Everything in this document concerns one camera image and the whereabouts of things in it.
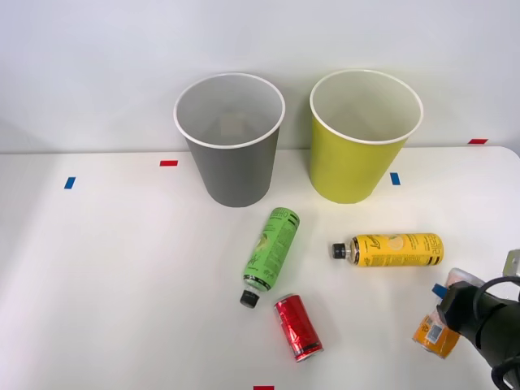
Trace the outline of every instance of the cup rim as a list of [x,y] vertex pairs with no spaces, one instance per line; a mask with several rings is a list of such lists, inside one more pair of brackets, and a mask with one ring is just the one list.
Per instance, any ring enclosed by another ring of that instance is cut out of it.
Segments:
[[[255,138],[254,140],[251,140],[251,141],[247,141],[247,142],[244,142],[242,144],[236,144],[236,145],[216,145],[216,144],[209,144],[207,142],[204,142],[204,141],[200,141],[198,140],[197,138],[193,137],[193,136],[190,136],[183,128],[182,126],[180,126],[180,123],[179,123],[179,120],[177,119],[177,109],[179,107],[179,102],[180,100],[182,99],[182,97],[193,87],[195,87],[196,85],[199,85],[201,83],[204,83],[205,81],[208,81],[208,80],[211,80],[211,79],[216,79],[217,77],[223,77],[223,76],[244,76],[244,77],[250,77],[252,79],[255,79],[255,80],[258,80],[258,81],[261,81],[267,85],[269,85],[272,89],[274,89],[274,91],[276,92],[276,94],[278,95],[280,101],[282,102],[282,112],[279,116],[279,119],[278,119],[278,122],[276,122],[275,126],[269,130],[268,132],[266,132],[265,134],[261,135],[259,138]],[[205,146],[206,148],[211,148],[211,149],[239,149],[239,148],[245,148],[246,146],[251,146],[251,145],[254,145],[254,144],[257,144],[258,142],[260,141],[263,141],[265,140],[266,138],[268,138],[270,135],[272,135],[276,130],[278,130],[278,128],[280,127],[281,123],[282,123],[282,120],[284,120],[284,116],[285,116],[285,100],[284,100],[284,96],[282,95],[282,93],[275,87],[274,84],[272,84],[271,82],[267,81],[266,79],[263,79],[262,77],[259,77],[259,76],[255,76],[255,75],[250,75],[249,73],[242,73],[242,72],[237,72],[237,71],[228,71],[228,72],[224,72],[224,73],[219,73],[219,74],[216,74],[216,75],[212,75],[212,76],[207,76],[203,79],[200,79],[198,81],[195,81],[193,84],[189,85],[184,91],[182,91],[182,93],[179,95],[179,97],[177,98],[177,100],[175,101],[175,105],[173,106],[173,121],[175,122],[175,125],[177,126],[177,128],[179,129],[180,133],[187,139],[189,139],[191,142],[194,142],[200,146]]]
[[[420,110],[420,116],[419,116],[419,119],[417,121],[417,123],[415,124],[415,127],[412,128],[409,132],[407,132],[406,134],[402,135],[402,136],[399,136],[398,138],[394,138],[394,139],[391,139],[391,140],[386,140],[386,141],[367,141],[367,140],[360,140],[358,138],[354,138],[353,136],[346,136],[345,134],[341,133],[341,132],[338,132],[337,130],[334,130],[333,128],[331,128],[328,124],[325,123],[325,121],[323,121],[318,113],[316,112],[315,108],[314,108],[314,93],[318,90],[319,86],[327,79],[329,79],[330,77],[333,77],[333,76],[337,76],[337,75],[340,75],[342,73],[347,73],[347,72],[367,72],[367,73],[375,73],[377,75],[380,75],[380,76],[385,76],[391,80],[394,80],[396,81],[397,83],[401,84],[402,86],[404,86],[406,89],[408,89],[412,95],[415,97],[415,100],[417,101],[418,105],[419,105],[419,110]],[[371,70],[371,69],[344,69],[344,70],[341,70],[341,71],[335,71],[329,75],[326,75],[324,76],[320,81],[318,81],[318,83],[316,83],[316,85],[312,88],[312,91],[310,92],[310,98],[309,98],[309,101],[310,101],[310,109],[312,111],[312,114],[313,116],[318,120],[318,122],[324,126],[329,132],[332,132],[333,134],[336,134],[338,137],[341,137],[343,138],[344,140],[347,140],[347,141],[352,141],[352,142],[357,142],[358,144],[367,144],[367,145],[388,145],[388,144],[394,144],[396,142],[399,142],[399,141],[402,141],[402,140],[405,140],[406,138],[408,138],[409,136],[411,136],[417,129],[418,127],[421,125],[421,123],[423,122],[423,117],[424,117],[424,107],[423,107],[423,102],[421,101],[421,98],[417,95],[417,93],[412,89],[412,87],[410,87],[409,85],[407,85],[404,81],[398,79],[397,77],[395,76],[392,76],[392,75],[389,75],[388,73],[384,73],[382,71],[374,71],[374,70]]]

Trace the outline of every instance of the yellow cup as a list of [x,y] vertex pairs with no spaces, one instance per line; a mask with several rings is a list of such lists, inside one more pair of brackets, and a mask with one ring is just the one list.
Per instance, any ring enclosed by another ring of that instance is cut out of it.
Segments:
[[323,197],[355,203],[368,197],[423,120],[419,96],[380,71],[345,70],[312,89],[310,181]]

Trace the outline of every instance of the white table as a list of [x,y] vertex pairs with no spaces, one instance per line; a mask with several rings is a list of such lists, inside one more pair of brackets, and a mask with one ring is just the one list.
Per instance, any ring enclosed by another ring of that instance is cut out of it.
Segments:
[[[468,341],[442,361],[411,336],[450,268],[488,280],[520,247],[518,156],[404,149],[389,170],[401,185],[387,173],[348,206],[314,191],[307,156],[279,151],[269,193],[243,209],[211,200],[189,153],[0,156],[0,388],[494,388]],[[276,206],[301,226],[276,286],[246,309],[241,272]],[[333,242],[370,232],[436,232],[445,259],[366,269],[330,258]],[[287,293],[325,346],[300,364],[271,307]]]

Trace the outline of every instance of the black bottle cap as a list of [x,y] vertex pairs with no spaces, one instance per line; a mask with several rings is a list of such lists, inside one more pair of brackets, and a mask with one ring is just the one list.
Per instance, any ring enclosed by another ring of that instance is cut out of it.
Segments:
[[347,249],[345,247],[345,244],[332,244],[332,257],[347,258]]
[[242,293],[242,298],[240,299],[240,303],[245,307],[253,309],[257,305],[258,298],[259,296],[254,292],[244,290],[244,292]]

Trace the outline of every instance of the red can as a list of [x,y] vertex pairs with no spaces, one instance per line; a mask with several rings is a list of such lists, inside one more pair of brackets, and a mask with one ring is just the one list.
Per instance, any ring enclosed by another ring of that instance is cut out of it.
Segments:
[[275,310],[297,362],[303,362],[323,351],[322,343],[310,323],[299,295],[289,294],[281,298],[276,302]]

